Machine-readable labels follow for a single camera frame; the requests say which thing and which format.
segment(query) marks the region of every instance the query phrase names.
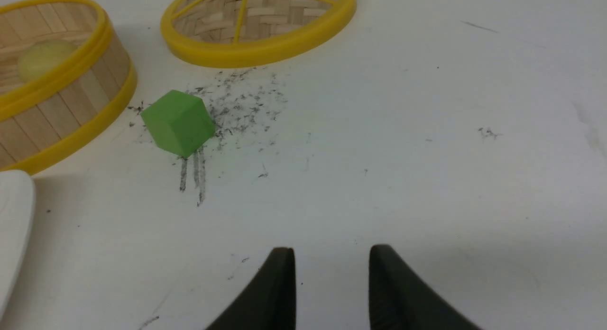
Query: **yellow rim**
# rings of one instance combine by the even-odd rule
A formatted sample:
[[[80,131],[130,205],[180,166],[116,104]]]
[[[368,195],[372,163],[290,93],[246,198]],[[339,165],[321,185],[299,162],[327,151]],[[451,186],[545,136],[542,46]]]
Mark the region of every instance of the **yellow rim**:
[[[169,8],[165,10],[160,21],[162,35],[165,37],[171,53],[178,58],[191,64],[214,68],[258,66],[305,53],[340,32],[349,23],[356,11],[356,0],[321,0],[332,4],[332,8],[308,25],[280,36],[249,43],[238,43],[239,34],[237,32],[234,43],[224,45],[194,41],[175,30],[173,19],[202,0],[195,0],[185,8],[176,11],[177,6],[182,1],[173,1]],[[245,6],[245,4],[242,4],[236,29],[240,29]]]
[[[84,42],[63,64],[28,82],[23,86],[0,95],[0,121],[11,118],[36,104],[45,101],[54,93],[67,87],[78,79],[99,59],[108,48],[113,36],[112,23],[106,12],[92,0],[26,0],[0,7],[0,14],[10,10],[50,2],[77,2],[87,4],[97,11],[97,27],[89,39]]]
[[[95,64],[108,49],[113,27],[106,12],[92,0],[26,0],[0,7],[0,14],[26,6],[52,2],[77,2],[91,6],[97,12],[95,30],[63,64],[43,77],[0,95],[0,121],[34,107],[67,87]],[[23,161],[0,170],[24,170],[29,174],[40,172],[76,152],[97,137],[122,113],[137,87],[137,73],[129,59],[129,74],[119,93],[91,121],[56,144]]]
[[[127,76],[120,92],[91,121],[87,122],[77,131],[70,134],[66,138],[63,138],[53,146],[46,148],[36,155],[25,159],[24,161],[7,166],[2,170],[17,169],[23,170],[28,174],[35,174],[62,161],[72,153],[80,150],[80,148],[91,142],[91,140],[96,138],[101,132],[108,128],[108,126],[113,123],[114,120],[116,120],[122,111],[124,111],[126,105],[128,105],[136,87],[137,73],[135,72],[135,68],[133,68],[131,63],[129,75]]]

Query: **dark streak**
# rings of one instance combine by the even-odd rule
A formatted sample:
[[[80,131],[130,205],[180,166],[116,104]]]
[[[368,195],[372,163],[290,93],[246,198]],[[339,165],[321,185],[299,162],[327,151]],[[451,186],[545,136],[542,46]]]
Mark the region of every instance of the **dark streak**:
[[[258,176],[258,178],[266,178],[266,177],[267,177],[267,175],[269,174],[269,172],[267,172],[267,170],[265,170],[265,165],[264,165],[264,163],[262,163],[262,167],[264,168],[264,173],[260,174],[260,175]]]
[[[503,136],[503,134],[501,133],[495,133],[494,131],[492,131],[490,127],[480,127],[479,129],[477,129],[477,131],[481,134],[481,138],[483,139],[492,137],[494,140],[497,140],[497,137]]]
[[[200,207],[202,202],[204,202],[204,198],[206,197],[206,159],[204,158],[203,148],[199,148],[198,151],[194,153],[198,158],[197,166],[199,168],[196,180],[198,181],[198,203],[197,207]]]
[[[487,30],[487,31],[490,31],[490,32],[494,32],[495,34],[499,34],[499,31],[497,31],[497,30],[488,29],[487,27],[483,27],[483,26],[480,26],[480,25],[475,25],[474,23],[470,23],[470,22],[466,22],[466,21],[461,21],[461,22],[464,23],[465,25],[473,26],[473,27],[479,28],[481,30]]]
[[[143,324],[139,327],[139,330],[143,330],[146,326],[154,323],[155,321],[157,321],[158,319],[160,319],[160,316],[156,316],[156,317],[150,317],[150,319],[148,319],[147,321],[144,321]]]
[[[181,181],[179,183],[179,191],[186,191],[186,178],[188,177],[188,159],[182,158],[182,173],[181,173]]]

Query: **green cube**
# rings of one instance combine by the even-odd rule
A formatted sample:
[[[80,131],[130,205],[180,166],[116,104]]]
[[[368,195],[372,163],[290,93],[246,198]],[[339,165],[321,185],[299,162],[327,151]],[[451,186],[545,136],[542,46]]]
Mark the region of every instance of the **green cube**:
[[[141,112],[156,146],[187,158],[215,134],[215,123],[199,97],[170,91]]]

